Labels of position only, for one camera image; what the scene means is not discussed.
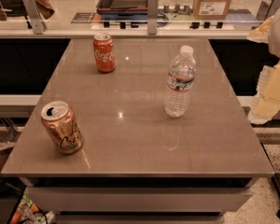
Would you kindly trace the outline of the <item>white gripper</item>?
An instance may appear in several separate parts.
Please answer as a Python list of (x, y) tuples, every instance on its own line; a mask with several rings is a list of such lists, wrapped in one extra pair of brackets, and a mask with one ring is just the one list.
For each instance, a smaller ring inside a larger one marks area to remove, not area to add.
[[(274, 16), (252, 30), (247, 39), (269, 44), (271, 54), (280, 58), (280, 8)], [(280, 61), (274, 67), (263, 66), (259, 74), (257, 94), (252, 98), (248, 119), (252, 124), (264, 124), (280, 111)]]

